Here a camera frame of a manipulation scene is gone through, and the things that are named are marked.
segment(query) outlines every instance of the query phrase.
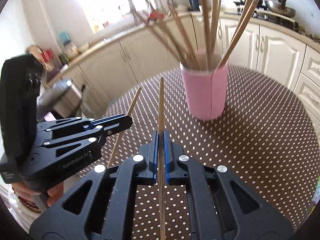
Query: drawer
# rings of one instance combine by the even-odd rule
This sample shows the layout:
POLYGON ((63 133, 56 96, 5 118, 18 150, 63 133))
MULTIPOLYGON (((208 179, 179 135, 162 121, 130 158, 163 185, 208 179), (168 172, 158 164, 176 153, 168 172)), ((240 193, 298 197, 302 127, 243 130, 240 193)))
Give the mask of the drawer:
POLYGON ((320 120, 318 120, 318 118, 315 117, 315 115, 313 113, 311 113, 308 109, 306 109, 306 112, 307 114, 309 115, 311 121, 312 121, 312 125, 313 125, 313 128, 315 129, 316 131, 316 135, 318 136, 320 134, 320 129, 317 129, 320 125, 320 120))
POLYGON ((300 74, 294 93, 317 119, 320 120, 320 87, 300 74))
POLYGON ((320 87, 320 53, 307 46, 301 72, 320 87))

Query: kitchen countertop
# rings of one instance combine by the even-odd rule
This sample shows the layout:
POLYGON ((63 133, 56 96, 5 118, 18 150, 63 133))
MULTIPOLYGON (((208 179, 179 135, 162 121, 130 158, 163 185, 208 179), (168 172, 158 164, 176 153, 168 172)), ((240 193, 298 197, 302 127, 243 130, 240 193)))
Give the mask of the kitchen countertop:
MULTIPOLYGON (((237 15, 236 13, 232 14, 230 12, 227 12, 230 10, 222 10, 222 12, 220 13, 220 18, 223 19, 231 19, 231 20, 239 20, 239 15, 237 15)), ((179 16, 180 17, 185 17, 185 16, 193 16, 193 17, 201 17, 202 13, 200 12, 185 12, 185 13, 180 13, 179 16)), ((260 20, 260 19, 256 19, 256 18, 251 18, 250 19, 250 23, 251 24, 257 24, 257 25, 261 25, 261 26, 265 26, 268 27, 270 29, 274 29, 276 31, 280 31, 282 33, 285 33, 287 35, 292 36, 293 38, 296 38, 299 41, 302 41, 303 43, 307 44, 308 46, 310 46, 311 48, 315 49, 317 52, 320 53, 320 44, 314 42, 312 39, 308 38, 305 35, 296 33, 290 29, 287 29, 283 26, 274 24, 272 22, 268 22, 268 21, 264 21, 264 20, 260 20)), ((99 41, 98 43, 96 43, 95 45, 93 45, 92 47, 90 47, 86 52, 80 54, 78 57, 76 57, 74 60, 72 60, 69 64, 68 64, 68 68, 64 68, 61 72, 59 72, 54 78, 52 78, 49 82, 48 82, 48 86, 51 87, 55 82, 57 82, 61 77, 63 77, 66 73, 70 72, 74 67, 77 67, 78 64, 83 61, 84 59, 86 59, 89 56, 92 56, 94 53, 98 52, 101 48, 107 46, 108 44, 114 42, 114 41, 118 41, 120 38, 122 38, 123 36, 129 35, 131 33, 135 33, 136 31, 142 30, 144 28, 143 25, 139 25, 137 27, 133 27, 130 28, 126 31, 120 32, 110 38, 107 39, 103 39, 102 41, 99 41)))

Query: gas stove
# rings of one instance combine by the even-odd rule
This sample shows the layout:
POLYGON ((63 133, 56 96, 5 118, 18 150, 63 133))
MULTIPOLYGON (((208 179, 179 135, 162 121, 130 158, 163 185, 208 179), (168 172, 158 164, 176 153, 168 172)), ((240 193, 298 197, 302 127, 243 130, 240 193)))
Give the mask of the gas stove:
MULTIPOLYGON (((241 2, 234 2, 238 7, 237 11, 238 14, 241 15, 244 7, 244 3, 241 2)), ((258 6, 257 9, 254 11, 253 15, 254 18, 272 22, 274 24, 281 25, 285 28, 288 28, 294 32, 300 33, 299 24, 292 18, 288 18, 281 14, 277 14, 268 10, 268 8, 264 5, 258 6)))

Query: polka dot tablecloth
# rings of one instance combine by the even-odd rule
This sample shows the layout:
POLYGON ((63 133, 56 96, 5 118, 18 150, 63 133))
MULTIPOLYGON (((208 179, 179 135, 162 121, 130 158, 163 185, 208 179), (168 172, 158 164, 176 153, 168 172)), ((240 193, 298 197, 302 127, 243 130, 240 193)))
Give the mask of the polka dot tablecloth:
MULTIPOLYGON (((163 73, 165 129, 172 142, 201 164, 226 165, 291 221, 295 229, 306 220, 319 175, 319 149, 302 103, 273 79, 230 66, 228 92, 221 117, 209 122, 188 111, 179 69, 163 73)), ((121 164, 149 143, 158 124, 159 77, 140 84, 142 90, 112 165, 121 164)), ((109 107, 106 116, 126 113, 136 88, 109 107)), ((116 136, 107 138, 103 157, 86 169, 107 164, 116 136)), ((190 239, 185 187, 165 186, 166 236, 190 239)), ((159 239, 158 186, 137 190, 133 239, 159 239)))

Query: human hand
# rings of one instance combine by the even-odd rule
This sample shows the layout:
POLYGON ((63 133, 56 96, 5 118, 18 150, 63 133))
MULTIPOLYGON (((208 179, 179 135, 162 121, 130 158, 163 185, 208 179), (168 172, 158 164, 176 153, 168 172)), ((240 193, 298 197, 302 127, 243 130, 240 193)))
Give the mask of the human hand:
MULTIPOLYGON (((24 182, 13 183, 12 188, 16 194, 30 202, 33 202, 32 196, 41 195, 41 193, 31 190, 24 182)), ((47 192, 49 195, 47 205, 50 207, 63 195, 63 182, 47 192)))

